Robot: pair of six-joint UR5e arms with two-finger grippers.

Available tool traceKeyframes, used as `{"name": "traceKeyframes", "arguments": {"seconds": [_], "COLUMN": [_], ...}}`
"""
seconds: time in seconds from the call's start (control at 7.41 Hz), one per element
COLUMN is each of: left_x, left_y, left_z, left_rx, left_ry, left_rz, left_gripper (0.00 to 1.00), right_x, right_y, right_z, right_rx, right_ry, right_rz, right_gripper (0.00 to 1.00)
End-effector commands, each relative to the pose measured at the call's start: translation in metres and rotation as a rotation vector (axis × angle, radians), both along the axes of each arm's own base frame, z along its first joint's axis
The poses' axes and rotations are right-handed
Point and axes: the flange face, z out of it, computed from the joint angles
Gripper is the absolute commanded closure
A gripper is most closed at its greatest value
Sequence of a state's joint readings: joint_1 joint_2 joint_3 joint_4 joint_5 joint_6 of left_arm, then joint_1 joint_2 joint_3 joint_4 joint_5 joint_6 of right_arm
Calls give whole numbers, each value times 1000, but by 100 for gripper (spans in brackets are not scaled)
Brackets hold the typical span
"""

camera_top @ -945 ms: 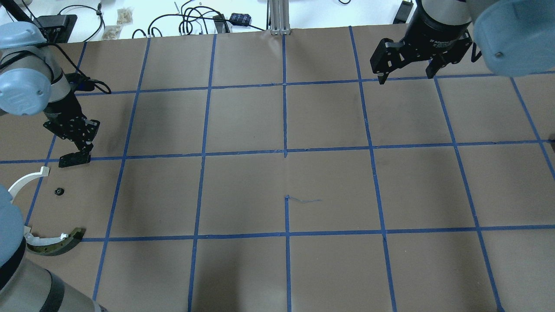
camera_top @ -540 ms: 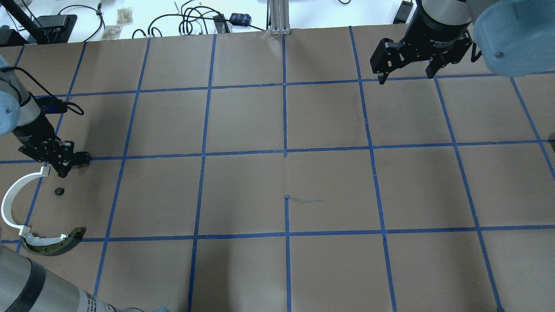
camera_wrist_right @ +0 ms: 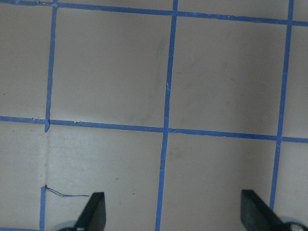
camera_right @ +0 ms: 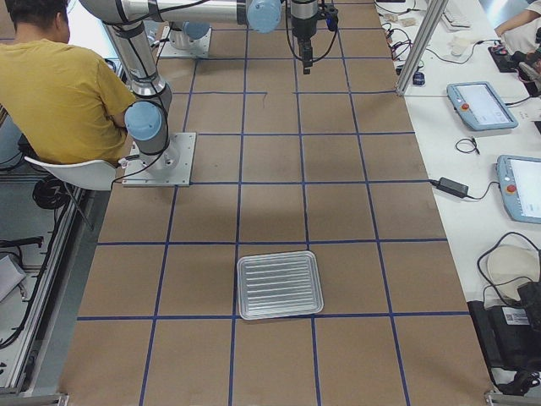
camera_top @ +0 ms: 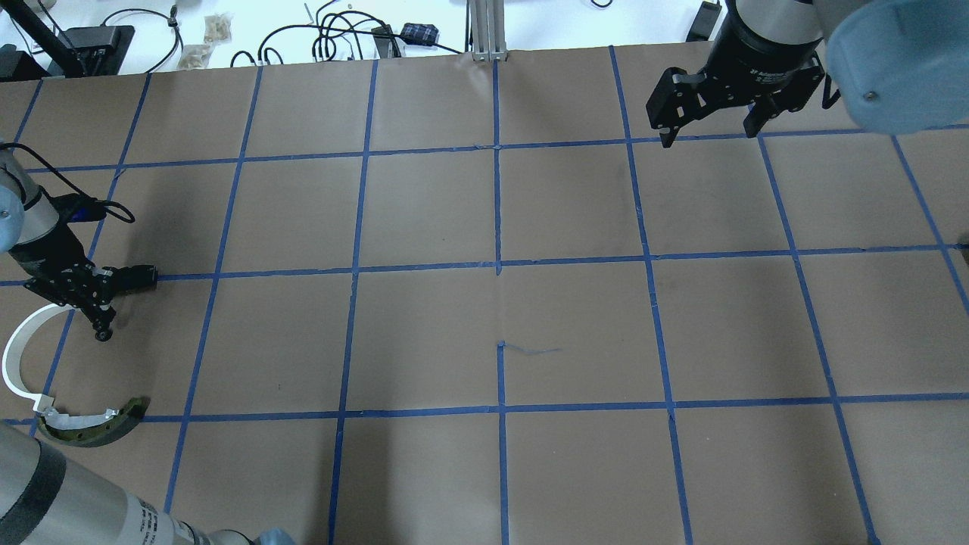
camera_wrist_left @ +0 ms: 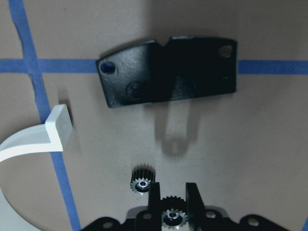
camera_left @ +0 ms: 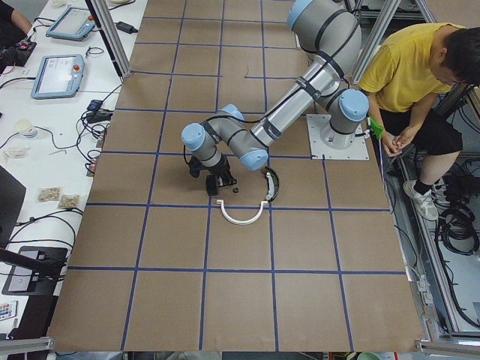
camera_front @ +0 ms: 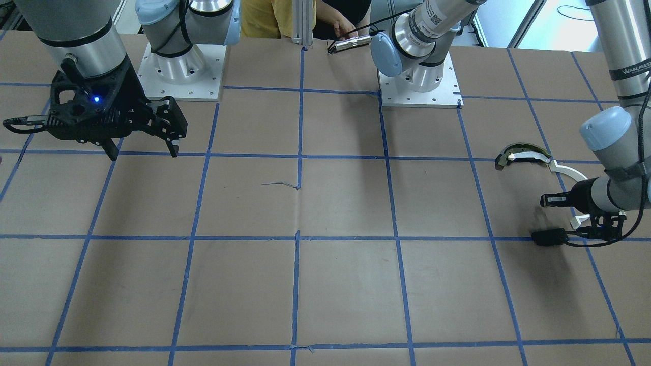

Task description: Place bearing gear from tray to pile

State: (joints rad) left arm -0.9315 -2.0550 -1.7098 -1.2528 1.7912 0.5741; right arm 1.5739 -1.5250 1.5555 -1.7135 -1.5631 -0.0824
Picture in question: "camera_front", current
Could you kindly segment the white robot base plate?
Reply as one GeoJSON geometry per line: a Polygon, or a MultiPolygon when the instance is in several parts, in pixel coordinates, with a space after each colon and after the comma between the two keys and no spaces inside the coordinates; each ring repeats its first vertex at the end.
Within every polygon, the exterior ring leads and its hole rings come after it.
{"type": "Polygon", "coordinates": [[[441,65],[416,65],[399,76],[377,73],[385,107],[463,107],[463,97],[449,53],[441,65]]]}

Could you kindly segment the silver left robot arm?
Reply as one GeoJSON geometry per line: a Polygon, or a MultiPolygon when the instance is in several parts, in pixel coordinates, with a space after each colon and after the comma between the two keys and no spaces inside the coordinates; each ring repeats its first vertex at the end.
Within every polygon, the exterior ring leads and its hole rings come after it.
{"type": "MultiPolygon", "coordinates": [[[[430,65],[442,38],[482,1],[425,1],[401,14],[392,30],[372,37],[377,69],[399,76],[430,65]]],[[[572,234],[592,247],[628,238],[625,212],[638,211],[635,231],[649,207],[649,2],[587,1],[604,50],[609,77],[620,104],[584,122],[580,134],[605,175],[577,182],[570,191],[544,194],[542,207],[572,207],[588,214],[590,225],[572,234]]]]}

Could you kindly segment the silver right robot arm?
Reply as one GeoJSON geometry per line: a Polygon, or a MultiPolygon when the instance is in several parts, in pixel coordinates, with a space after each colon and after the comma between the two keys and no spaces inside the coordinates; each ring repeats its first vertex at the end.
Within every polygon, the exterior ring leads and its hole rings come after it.
{"type": "MultiPolygon", "coordinates": [[[[118,39],[116,28],[108,12],[99,10],[100,1],[16,1],[23,11],[26,20],[34,28],[35,35],[40,37],[53,55],[54,60],[63,62],[63,71],[58,70],[53,80],[51,90],[51,112],[49,115],[30,116],[6,120],[5,126],[12,131],[34,134],[47,130],[61,139],[81,139],[81,143],[90,140],[102,146],[107,155],[116,160],[118,148],[112,144],[111,138],[123,137],[132,130],[145,130],[148,134],[158,135],[163,141],[167,138],[167,146],[173,156],[177,156],[177,139],[186,135],[186,122],[183,114],[176,106],[173,97],[161,98],[160,102],[149,101],[144,96],[142,86],[132,64],[126,56],[122,42],[118,39]],[[58,94],[64,90],[74,90],[75,100],[59,106],[58,94]],[[37,125],[39,128],[14,130],[12,124],[37,125]]],[[[435,94],[442,95],[444,88],[455,90],[456,81],[454,70],[456,66],[450,60],[449,44],[458,29],[454,27],[436,42],[432,55],[425,51],[424,60],[415,61],[414,73],[431,69],[426,74],[435,78],[434,70],[446,70],[446,78],[442,79],[439,90],[435,94]]],[[[63,253],[63,248],[71,249],[72,244],[79,244],[81,253],[93,248],[95,244],[105,244],[105,248],[118,248],[117,244],[129,244],[142,247],[144,244],[160,244],[158,247],[167,248],[172,244],[190,243],[229,243],[229,244],[296,244],[303,237],[296,232],[295,237],[215,237],[204,236],[2,236],[2,258],[9,258],[9,248],[14,252],[19,249],[26,252],[29,248],[45,256],[46,253],[63,253]]]]}

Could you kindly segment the person's hand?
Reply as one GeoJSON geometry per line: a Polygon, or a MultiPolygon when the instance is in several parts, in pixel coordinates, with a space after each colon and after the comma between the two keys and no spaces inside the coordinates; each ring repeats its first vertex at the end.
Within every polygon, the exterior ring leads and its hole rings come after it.
{"type": "Polygon", "coordinates": [[[346,40],[358,36],[356,26],[345,17],[335,18],[335,20],[332,21],[332,29],[334,40],[346,40]]]}

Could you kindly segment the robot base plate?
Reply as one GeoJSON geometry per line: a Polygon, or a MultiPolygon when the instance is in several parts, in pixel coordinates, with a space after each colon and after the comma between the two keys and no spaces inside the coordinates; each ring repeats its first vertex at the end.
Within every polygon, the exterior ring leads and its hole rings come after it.
{"type": "Polygon", "coordinates": [[[144,53],[137,71],[140,85],[151,100],[218,102],[225,70],[225,45],[194,45],[174,58],[144,53]]]}

